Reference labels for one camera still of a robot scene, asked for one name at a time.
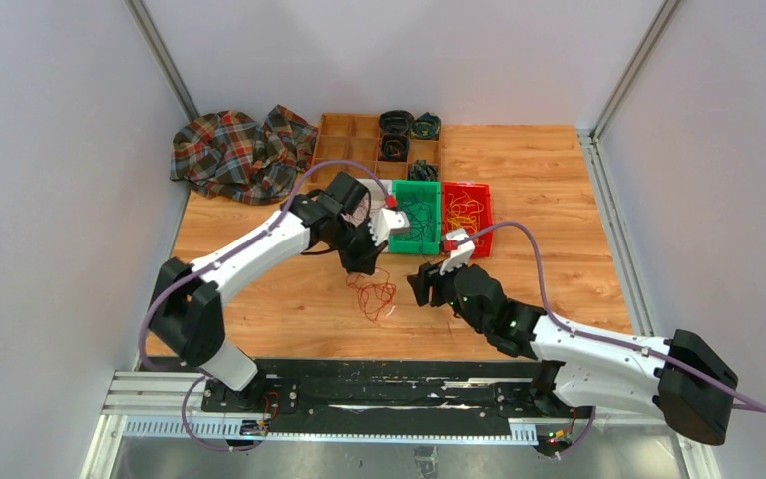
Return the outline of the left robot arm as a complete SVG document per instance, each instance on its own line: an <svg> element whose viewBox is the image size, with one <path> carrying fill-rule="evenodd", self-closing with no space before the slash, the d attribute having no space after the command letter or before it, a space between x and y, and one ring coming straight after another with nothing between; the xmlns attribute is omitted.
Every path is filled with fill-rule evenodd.
<svg viewBox="0 0 766 479"><path fill-rule="evenodd" d="M160 268L141 334L153 333L184 364L227 387L242 412L257 410L265 385L254 360L228 338L223 309L244 288L283 261L322 243L338 253L347 273L372 274L389 237L408 228L394 196L351 220L369 189L341 172L317 192L293 191L263 224L220 250L191 262L173 257Z"/></svg>

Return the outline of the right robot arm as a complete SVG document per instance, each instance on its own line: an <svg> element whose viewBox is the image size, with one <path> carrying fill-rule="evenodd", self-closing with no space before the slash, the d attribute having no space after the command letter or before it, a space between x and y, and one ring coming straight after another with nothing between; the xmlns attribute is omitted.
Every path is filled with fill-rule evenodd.
<svg viewBox="0 0 766 479"><path fill-rule="evenodd" d="M633 336L551 317L508 297L477 265L444 272L423 264L407 281L420 306L451 307L476 333L512 358L539 362L533 407L554 416L565 407L648 415L699 443L724 443L738 376L698 334Z"/></svg>

